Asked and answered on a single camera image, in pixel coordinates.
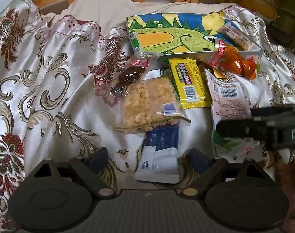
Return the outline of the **blue white wafer packet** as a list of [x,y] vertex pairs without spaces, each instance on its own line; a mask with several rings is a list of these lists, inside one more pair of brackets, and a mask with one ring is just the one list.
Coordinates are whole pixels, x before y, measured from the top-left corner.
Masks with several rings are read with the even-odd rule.
[[165,125],[147,132],[135,179],[142,182],[179,182],[179,125]]

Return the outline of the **white pink green snack packet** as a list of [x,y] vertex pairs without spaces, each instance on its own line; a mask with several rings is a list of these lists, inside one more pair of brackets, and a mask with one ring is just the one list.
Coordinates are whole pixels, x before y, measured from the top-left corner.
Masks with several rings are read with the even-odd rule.
[[225,138],[216,130],[216,125],[221,120],[251,117],[251,110],[243,98],[240,84],[237,82],[222,82],[208,70],[205,70],[205,77],[212,98],[212,144],[214,155],[223,157],[230,163],[242,163],[246,158],[252,158],[257,162],[261,161],[263,153],[260,142],[238,135]]

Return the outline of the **clear puffed rice bar packet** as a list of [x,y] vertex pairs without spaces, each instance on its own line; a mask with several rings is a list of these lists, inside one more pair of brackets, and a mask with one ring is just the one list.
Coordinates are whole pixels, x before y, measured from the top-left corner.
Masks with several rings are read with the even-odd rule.
[[218,29],[218,32],[225,34],[235,44],[239,45],[244,51],[259,52],[261,47],[252,41],[241,30],[234,28],[230,23],[226,23]]

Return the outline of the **green corn sausage packet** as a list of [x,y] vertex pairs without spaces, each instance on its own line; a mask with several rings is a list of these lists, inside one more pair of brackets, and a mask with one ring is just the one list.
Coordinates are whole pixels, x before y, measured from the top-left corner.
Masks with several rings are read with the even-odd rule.
[[136,35],[136,32],[134,30],[130,31],[130,39],[131,39],[132,47],[134,49],[134,53],[137,56],[142,56],[142,48],[141,48],[141,45],[138,41],[138,37]]

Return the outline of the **gold foil snack packet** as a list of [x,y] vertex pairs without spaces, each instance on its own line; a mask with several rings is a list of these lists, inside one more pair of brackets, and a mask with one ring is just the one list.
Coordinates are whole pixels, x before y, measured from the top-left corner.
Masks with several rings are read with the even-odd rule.
[[201,59],[196,60],[198,67],[202,69],[207,69],[209,72],[211,72],[217,79],[221,81],[226,81],[225,75],[223,75],[219,70],[211,66],[210,64],[203,62]]

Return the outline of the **crispy rice cake packet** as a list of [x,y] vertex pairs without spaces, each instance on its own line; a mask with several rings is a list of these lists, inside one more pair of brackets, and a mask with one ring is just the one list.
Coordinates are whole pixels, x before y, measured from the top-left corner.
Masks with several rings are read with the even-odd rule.
[[168,77],[132,84],[123,100],[123,122],[115,129],[125,134],[151,131],[159,126],[190,124]]

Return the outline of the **orange jelly snack bag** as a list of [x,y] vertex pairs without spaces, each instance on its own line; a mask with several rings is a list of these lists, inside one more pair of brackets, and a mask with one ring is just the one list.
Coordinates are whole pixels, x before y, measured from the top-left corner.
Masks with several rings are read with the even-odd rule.
[[216,38],[214,52],[207,63],[222,73],[232,72],[248,80],[253,80],[257,77],[259,60],[258,55],[243,57],[234,46]]

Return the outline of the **yellow snack packet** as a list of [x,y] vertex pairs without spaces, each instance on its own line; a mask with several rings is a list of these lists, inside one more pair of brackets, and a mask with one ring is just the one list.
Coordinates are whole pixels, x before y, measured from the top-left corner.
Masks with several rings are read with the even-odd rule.
[[183,109],[211,107],[212,99],[196,60],[169,58],[166,62]]

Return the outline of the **dark date snack packet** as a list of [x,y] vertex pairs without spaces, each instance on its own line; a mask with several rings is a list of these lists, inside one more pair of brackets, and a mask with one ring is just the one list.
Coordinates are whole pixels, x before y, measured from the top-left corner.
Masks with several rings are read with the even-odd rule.
[[122,97],[128,95],[128,88],[138,82],[141,77],[147,73],[149,67],[148,58],[140,58],[130,60],[126,63],[123,72],[115,77],[110,85],[110,94],[114,97]]

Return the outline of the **dark clothes pile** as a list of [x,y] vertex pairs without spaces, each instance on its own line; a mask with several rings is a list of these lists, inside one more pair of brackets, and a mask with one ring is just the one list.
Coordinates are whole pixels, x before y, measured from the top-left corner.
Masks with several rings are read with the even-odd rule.
[[278,0],[276,12],[267,32],[275,43],[295,48],[295,0]]

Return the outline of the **floral satin bedspread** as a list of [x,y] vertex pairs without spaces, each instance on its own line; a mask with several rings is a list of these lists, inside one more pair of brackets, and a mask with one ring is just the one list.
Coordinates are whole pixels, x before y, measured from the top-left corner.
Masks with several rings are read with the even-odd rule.
[[[295,50],[274,43],[260,15],[235,4],[222,12],[264,51],[254,81],[231,73],[226,81],[240,84],[250,108],[295,103]],[[15,231],[9,198],[44,157],[64,161],[104,146],[109,163],[99,176],[111,188],[166,188],[134,178],[143,134],[114,130],[122,101],[108,85],[133,55],[127,30],[67,22],[52,24],[34,0],[13,0],[0,13],[0,232]]]

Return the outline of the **grey tray with dinosaur drawing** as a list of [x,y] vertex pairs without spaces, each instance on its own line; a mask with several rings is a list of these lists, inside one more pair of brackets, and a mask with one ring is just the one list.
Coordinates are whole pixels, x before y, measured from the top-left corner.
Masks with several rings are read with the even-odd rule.
[[171,55],[204,53],[214,51],[215,39],[231,44],[243,57],[263,54],[244,51],[218,29],[226,23],[239,29],[220,12],[210,14],[156,13],[129,16],[126,18],[127,31],[134,30],[142,48],[142,55]]

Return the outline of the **cream blanket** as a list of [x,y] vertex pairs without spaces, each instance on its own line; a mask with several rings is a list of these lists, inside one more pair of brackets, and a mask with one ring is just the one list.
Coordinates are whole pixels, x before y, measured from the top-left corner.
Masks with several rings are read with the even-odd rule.
[[230,3],[139,3],[131,0],[75,0],[60,14],[49,13],[52,24],[66,18],[96,22],[102,34],[114,27],[134,30],[144,51],[174,54],[214,50],[217,29],[225,24],[223,9]]

